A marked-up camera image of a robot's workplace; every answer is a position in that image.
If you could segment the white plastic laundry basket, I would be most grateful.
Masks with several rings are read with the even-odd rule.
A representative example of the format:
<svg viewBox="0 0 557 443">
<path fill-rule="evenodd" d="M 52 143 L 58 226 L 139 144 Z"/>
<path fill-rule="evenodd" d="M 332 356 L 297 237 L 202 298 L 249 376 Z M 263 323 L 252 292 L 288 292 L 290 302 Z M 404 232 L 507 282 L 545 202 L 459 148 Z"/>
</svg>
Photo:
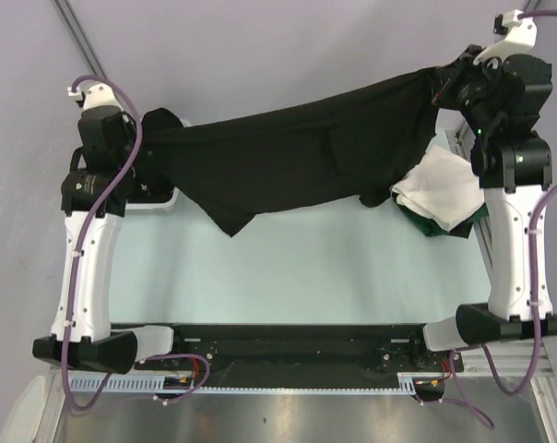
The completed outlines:
<svg viewBox="0 0 557 443">
<path fill-rule="evenodd" d="M 186 119 L 182 119 L 182 118 L 179 118 L 179 119 L 181 120 L 181 122 L 184 125 L 182 128 L 189 127 L 189 126 L 192 125 Z M 135 172 L 134 172 L 133 167 L 132 167 L 132 173 L 133 173 L 134 188 L 135 188 L 136 179 L 135 179 Z M 173 194 L 172 194 L 172 197 L 169 201 L 163 202 L 163 203 L 147 203 L 147 204 L 131 203 L 130 202 L 130 197 L 132 197 L 132 194 L 131 194 L 131 196 L 127 200 L 126 211 L 127 212 L 139 212 L 139 211 L 164 211 L 164 212 L 166 212 L 166 211 L 170 211 L 172 209 L 173 204 L 175 203 L 175 201 L 178 198 L 178 193 L 179 193 L 178 189 L 174 186 Z"/>
</svg>

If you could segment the black t-shirt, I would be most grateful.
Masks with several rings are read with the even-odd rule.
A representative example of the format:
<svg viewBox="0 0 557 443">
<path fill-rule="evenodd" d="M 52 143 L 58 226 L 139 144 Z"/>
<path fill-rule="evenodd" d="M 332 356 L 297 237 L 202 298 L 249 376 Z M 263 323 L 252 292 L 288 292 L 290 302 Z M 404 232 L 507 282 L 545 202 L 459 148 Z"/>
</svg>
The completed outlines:
<svg viewBox="0 0 557 443">
<path fill-rule="evenodd" d="M 316 102 L 149 135 L 157 169 L 218 227 L 358 197 L 383 203 L 435 133 L 433 70 Z"/>
</svg>

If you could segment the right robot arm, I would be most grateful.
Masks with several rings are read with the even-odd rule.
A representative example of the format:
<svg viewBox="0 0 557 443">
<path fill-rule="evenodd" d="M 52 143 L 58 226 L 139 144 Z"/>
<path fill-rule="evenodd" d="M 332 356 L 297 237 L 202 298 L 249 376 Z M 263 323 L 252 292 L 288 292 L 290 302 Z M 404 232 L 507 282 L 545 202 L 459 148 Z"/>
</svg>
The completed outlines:
<svg viewBox="0 0 557 443">
<path fill-rule="evenodd" d="M 552 92 L 551 65 L 530 54 L 488 55 L 470 45 L 436 71 L 433 104 L 461 112 L 475 137 L 470 151 L 489 212 L 491 292 L 426 324 L 409 360 L 430 370 L 442 351 L 557 336 L 545 282 L 544 204 L 554 190 L 551 148 L 535 131 Z"/>
</svg>

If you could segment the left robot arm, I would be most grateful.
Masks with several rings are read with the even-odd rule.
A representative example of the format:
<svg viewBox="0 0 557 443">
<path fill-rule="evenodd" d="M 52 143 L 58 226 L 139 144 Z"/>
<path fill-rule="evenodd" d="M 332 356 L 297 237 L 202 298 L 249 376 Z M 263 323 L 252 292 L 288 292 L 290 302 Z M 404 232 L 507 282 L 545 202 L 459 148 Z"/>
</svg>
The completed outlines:
<svg viewBox="0 0 557 443">
<path fill-rule="evenodd" d="M 33 356 L 69 369 L 125 374 L 135 363 L 156 357 L 165 367 L 181 366 L 187 347 L 170 326 L 114 329 L 109 290 L 116 239 L 136 175 L 122 172 L 136 138 L 132 117 L 118 105 L 82 112 L 82 145 L 72 155 L 61 184 L 65 214 L 65 270 L 62 293 L 48 336 L 32 345 Z"/>
</svg>

